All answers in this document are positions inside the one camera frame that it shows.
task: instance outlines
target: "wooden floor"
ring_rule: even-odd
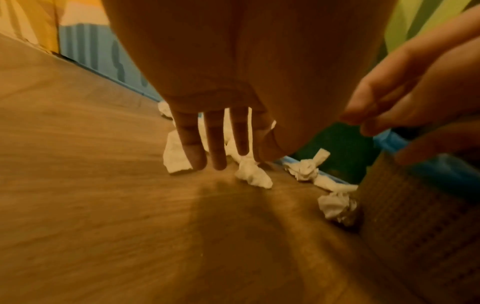
[[[0,37],[1,303],[418,303],[322,191],[169,176],[155,102]]]

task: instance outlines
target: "blue trash bag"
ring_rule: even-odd
[[[373,141],[390,154],[409,143],[392,130],[378,134]],[[469,201],[480,201],[480,171],[455,156],[440,154],[407,169],[443,191]]]

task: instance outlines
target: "woven basket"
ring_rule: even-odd
[[[386,153],[355,197],[362,238],[413,291],[432,303],[480,303],[480,204],[409,175]]]

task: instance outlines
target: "human hand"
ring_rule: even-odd
[[[357,86],[343,122],[365,136],[480,110],[480,6],[413,38]],[[480,120],[453,122],[413,140],[395,156],[409,165],[440,153],[480,147]]]
[[[169,103],[192,167],[207,163],[202,112],[213,165],[223,169],[225,108],[241,155],[249,152],[252,108],[259,161],[293,153],[334,122],[375,55],[395,0],[103,3],[123,46]]]

